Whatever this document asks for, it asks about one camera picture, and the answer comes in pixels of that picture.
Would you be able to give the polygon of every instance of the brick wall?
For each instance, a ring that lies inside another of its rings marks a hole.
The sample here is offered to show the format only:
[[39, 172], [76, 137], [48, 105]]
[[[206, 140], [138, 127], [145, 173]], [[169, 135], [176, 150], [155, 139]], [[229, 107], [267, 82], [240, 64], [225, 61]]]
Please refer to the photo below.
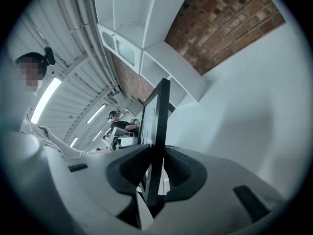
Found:
[[283, 22], [271, 0], [186, 0], [165, 41], [202, 75]]
[[112, 54], [112, 59], [125, 95], [144, 103], [154, 88], [114, 54]]

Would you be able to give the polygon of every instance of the person in black shirt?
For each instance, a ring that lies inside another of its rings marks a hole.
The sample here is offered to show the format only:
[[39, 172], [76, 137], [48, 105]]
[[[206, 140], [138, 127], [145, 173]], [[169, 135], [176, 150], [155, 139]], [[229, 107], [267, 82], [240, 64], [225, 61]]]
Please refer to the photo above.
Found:
[[109, 114], [109, 119], [111, 119], [111, 131], [114, 127], [133, 132], [135, 137], [139, 136], [139, 124], [130, 124], [126, 121], [119, 121], [119, 116], [116, 111], [112, 111]]

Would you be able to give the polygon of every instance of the white pipe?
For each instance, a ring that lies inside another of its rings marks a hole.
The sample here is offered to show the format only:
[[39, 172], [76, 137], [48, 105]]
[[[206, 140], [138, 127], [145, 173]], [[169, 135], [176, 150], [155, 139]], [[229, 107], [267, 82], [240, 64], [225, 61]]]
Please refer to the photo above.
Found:
[[81, 28], [81, 26], [77, 20], [77, 17], [75, 15], [74, 9], [73, 9], [70, 1], [71, 0], [64, 0], [64, 3], [65, 3], [65, 7], [67, 9], [67, 12], [69, 14], [69, 18], [70, 18], [71, 22], [73, 23], [74, 30], [76, 31], [79, 40], [81, 41], [84, 49], [86, 50], [89, 59], [92, 61], [92, 63], [96, 67], [96, 69], [99, 72], [99, 74], [101, 75], [101, 77], [107, 83], [107, 85], [112, 89], [113, 87], [111, 85], [111, 82], [108, 80], [107, 76], [101, 71], [101, 67], [100, 67], [100, 64], [98, 63], [98, 60], [96, 60], [96, 58], [92, 54], [91, 48], [90, 48], [85, 36], [83, 35], [82, 28]]
[[[94, 25], [97, 25], [98, 22], [97, 22], [96, 12], [95, 12], [95, 10], [94, 10], [94, 1], [93, 1], [93, 0], [89, 0], [89, 5], [90, 5], [90, 10], [91, 10], [91, 14], [92, 14], [93, 23], [94, 23]], [[98, 41], [101, 43], [101, 37], [100, 37], [100, 33], [99, 33], [98, 29], [97, 29], [96, 32], [97, 32], [97, 36], [98, 36]], [[108, 68], [109, 68], [109, 70], [110, 70], [110, 72], [111, 72], [111, 76], [114, 77], [114, 73], [113, 73], [113, 71], [112, 71], [112, 66], [110, 65], [110, 62], [109, 62], [109, 60], [108, 60], [108, 57], [107, 57], [107, 55], [106, 55], [106, 53], [105, 53], [105, 49], [104, 49], [103, 44], [101, 44], [100, 47], [101, 47], [102, 53], [103, 53], [103, 55], [104, 55], [104, 57], [105, 57], [105, 59], [106, 59]], [[119, 81], [118, 76], [116, 76], [116, 79], [117, 79], [118, 84], [121, 84], [121, 82]]]
[[86, 6], [85, 6], [85, 3], [84, 3], [84, 0], [77, 0], [77, 1], [78, 1], [78, 7], [80, 9], [81, 16], [82, 16], [83, 24], [85, 26], [85, 29], [87, 31], [87, 35], [89, 36], [91, 44], [92, 44], [92, 46], [93, 46], [93, 48], [95, 50], [95, 53], [96, 53], [97, 57], [99, 58], [99, 60], [101, 61], [102, 65], [104, 67], [104, 71], [106, 72], [106, 74], [107, 74], [108, 78], [110, 79], [110, 81], [112, 82], [112, 84], [117, 86], [115, 80], [111, 77], [111, 74], [108, 71], [108, 68], [106, 67], [106, 65], [104, 63], [104, 59], [103, 59], [103, 56], [102, 56], [102, 54], [100, 52], [98, 43], [96, 42], [96, 40], [94, 38], [93, 32], [91, 30], [91, 25], [90, 25], [90, 22], [89, 22], [89, 19], [88, 19], [88, 14], [87, 14], [87, 10], [86, 10]]

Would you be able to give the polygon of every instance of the black monitor frame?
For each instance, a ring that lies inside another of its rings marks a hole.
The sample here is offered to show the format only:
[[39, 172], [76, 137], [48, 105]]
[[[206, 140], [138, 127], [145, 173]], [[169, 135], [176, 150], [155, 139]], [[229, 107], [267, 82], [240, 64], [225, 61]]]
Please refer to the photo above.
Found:
[[152, 143], [150, 152], [151, 164], [149, 166], [147, 178], [144, 178], [142, 183], [140, 184], [142, 195], [147, 206], [153, 206], [157, 204], [157, 194], [161, 179], [163, 158], [165, 153], [165, 139], [169, 111], [170, 86], [171, 82], [163, 78], [144, 103], [142, 111], [138, 144], [141, 144], [141, 132], [145, 108], [155, 98], [155, 96], [157, 96], [156, 114], [154, 117], [155, 124], [154, 130], [152, 130]]

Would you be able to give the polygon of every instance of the monitor screen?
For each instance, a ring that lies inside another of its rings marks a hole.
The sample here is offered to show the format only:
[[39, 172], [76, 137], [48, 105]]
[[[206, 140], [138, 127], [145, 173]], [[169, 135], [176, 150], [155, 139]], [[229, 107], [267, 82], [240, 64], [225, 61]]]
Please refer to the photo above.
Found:
[[153, 130], [156, 125], [157, 95], [145, 106], [142, 118], [140, 140], [142, 144], [152, 144]]

